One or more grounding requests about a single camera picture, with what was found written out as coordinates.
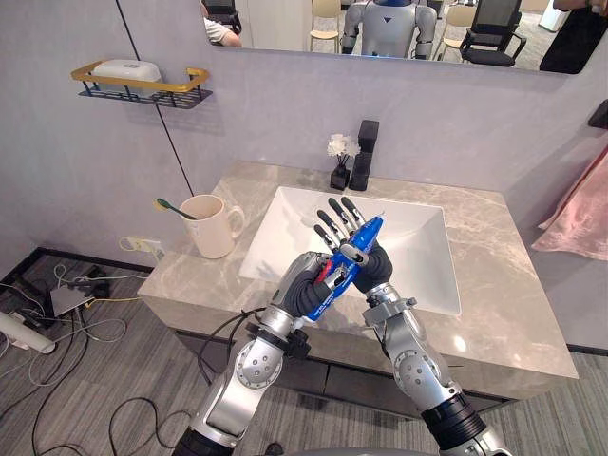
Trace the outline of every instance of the electrical outlet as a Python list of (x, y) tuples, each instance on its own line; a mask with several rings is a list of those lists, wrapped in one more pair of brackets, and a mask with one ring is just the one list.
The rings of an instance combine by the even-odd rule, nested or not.
[(164, 257), (162, 243), (155, 239), (144, 239), (143, 237), (123, 237), (121, 247), (132, 252), (147, 252), (152, 254), (157, 261)]

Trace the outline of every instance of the humanoid robot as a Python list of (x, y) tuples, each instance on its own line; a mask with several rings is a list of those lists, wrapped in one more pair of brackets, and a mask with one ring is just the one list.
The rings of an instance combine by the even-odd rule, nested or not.
[[(303, 357), (310, 348), (307, 336), (297, 327), (303, 319), (321, 316), (352, 281), (370, 304), (363, 316), (390, 359), (395, 382), (421, 410), (439, 444), (440, 454), (513, 456), (495, 430), (467, 402), (461, 387), (451, 379), (444, 358), (427, 342), (425, 329), (411, 310), (415, 299), (402, 298), (390, 285), (392, 263), (375, 241), (382, 221), (378, 221), (379, 217), (365, 221), (349, 199), (343, 198), (342, 203), (348, 213), (330, 199), (330, 206), (344, 228), (322, 211), (319, 216), (331, 235), (320, 225), (314, 227), (333, 255), (307, 252), (292, 263), (259, 324), (248, 326), (252, 340), (235, 351), (232, 364), (206, 391), (199, 412), (173, 455), (230, 456), (247, 430), (264, 391), (279, 376), (283, 355)], [(375, 229), (373, 236), (366, 236), (371, 229)], [(406, 450), (352, 448), (308, 454), (423, 456)]]
[(342, 53), (352, 54), (363, 24), (362, 55), (408, 58), (416, 27), (416, 59), (428, 60), (433, 48), (435, 9), (426, 0), (368, 0), (351, 4), (346, 13)]

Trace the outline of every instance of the gray carpet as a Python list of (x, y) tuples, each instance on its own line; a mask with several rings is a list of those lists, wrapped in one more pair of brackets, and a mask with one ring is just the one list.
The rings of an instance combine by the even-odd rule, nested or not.
[[(63, 262), (68, 276), (80, 274), (88, 265), (54, 257), (39, 260), (29, 271), (30, 279), (43, 278), (53, 285), (52, 267)], [(113, 275), (125, 271), (105, 268)], [(122, 280), (113, 287), (116, 297), (136, 293), (138, 279)], [(22, 305), (18, 299), (0, 297), (0, 309)], [(161, 418), (178, 409), (194, 410), (205, 386), (192, 353), (167, 330), (141, 301), (94, 305), (90, 321), (119, 317), (128, 322), (126, 337), (117, 344), (91, 342), (80, 367), (53, 395), (40, 421), (36, 436), (39, 450), (71, 442), (89, 456), (111, 454), (107, 425), (112, 411), (130, 397), (144, 395), (159, 406)], [(54, 333), (66, 333), (68, 323)], [(99, 328), (110, 336), (115, 329)], [(80, 336), (77, 343), (82, 344)], [(37, 372), (48, 369), (65, 348), (50, 355)], [(486, 421), (503, 433), (519, 456), (608, 455), (608, 358), (573, 354), (581, 380), (542, 396), (511, 404), (484, 414)], [(27, 354), (11, 348), (0, 359), (0, 375)], [(32, 390), (27, 373), (19, 370), (0, 380), (0, 413), (8, 404)], [(31, 455), (30, 434), (36, 411), (47, 392), (39, 390), (0, 422), (0, 454)], [(166, 442), (175, 442), (187, 419), (174, 416), (163, 427)], [(118, 453), (126, 455), (152, 432), (153, 414), (141, 404), (127, 405), (115, 423)], [(397, 447), (433, 452), (437, 446), (424, 424), (360, 408), (321, 400), (285, 390), (270, 389), (236, 455), (260, 454), (272, 441), (288, 451), (319, 447)], [(66, 449), (49, 455), (72, 455)], [(138, 454), (168, 455), (171, 450), (149, 443)]]
[[(342, 11), (342, 15), (340, 17), (340, 38), (342, 37), (342, 33), (344, 32), (345, 14), (346, 12)], [(551, 46), (551, 43), (553, 43), (553, 39), (555, 38), (556, 33), (551, 33), (550, 31), (547, 31), (544, 28), (540, 28), (538, 25), (540, 20), (541, 15), (539, 13), (522, 13), (522, 20), (520, 22), (520, 26), (518, 27), (518, 33), (527, 38), (527, 43), (523, 48), (522, 53), (518, 56), (516, 60), (515, 68), (538, 70), (539, 65), (541, 64), (542, 57), (549, 49), (549, 46)], [(443, 19), (437, 21), (437, 25), (435, 27), (435, 38), (433, 40), (432, 55), (435, 54), (435, 50), (439, 46), (439, 43), (441, 41), (441, 35), (444, 32), (445, 26), (446, 20), (444, 16)], [(315, 18), (314, 28), (318, 30), (333, 30), (335, 29), (335, 19)], [(411, 52), (416, 47), (415, 37), (417, 34), (418, 31), (415, 31), (414, 38), (412, 39), (411, 47), (409, 49), (409, 54), (411, 54)], [(446, 38), (451, 38), (454, 40), (462, 40), (465, 35), (465, 28), (448, 27), (446, 31)], [(357, 44), (354, 48), (353, 54), (361, 54), (361, 36), (362, 35), (360, 34), (359, 38), (357, 38)], [(507, 53), (509, 55), (513, 55), (518, 45), (519, 40), (517, 38), (513, 38), (507, 49)], [(333, 41), (314, 40), (313, 51), (333, 53)], [(445, 54), (444, 61), (451, 63), (461, 63), (460, 53), (458, 49), (449, 49)]]

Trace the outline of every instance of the person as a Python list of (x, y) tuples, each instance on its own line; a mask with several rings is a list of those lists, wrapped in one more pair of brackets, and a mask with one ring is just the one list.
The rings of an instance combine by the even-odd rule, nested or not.
[(207, 37), (209, 41), (214, 45), (222, 45), (230, 48), (242, 48), (243, 44), (240, 42), (237, 34), (231, 31), (226, 26), (214, 22), (209, 18), (209, 11), (200, 0), (200, 13), (202, 14), (202, 20), (205, 23), (207, 30)]
[(571, 12), (544, 54), (540, 70), (577, 74), (608, 29), (608, 0), (553, 0), (553, 8)]

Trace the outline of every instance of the pink cloth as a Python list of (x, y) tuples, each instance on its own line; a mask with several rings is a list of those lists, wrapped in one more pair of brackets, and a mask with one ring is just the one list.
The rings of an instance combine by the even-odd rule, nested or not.
[(585, 169), (539, 228), (532, 248), (565, 251), (608, 261), (608, 147)]

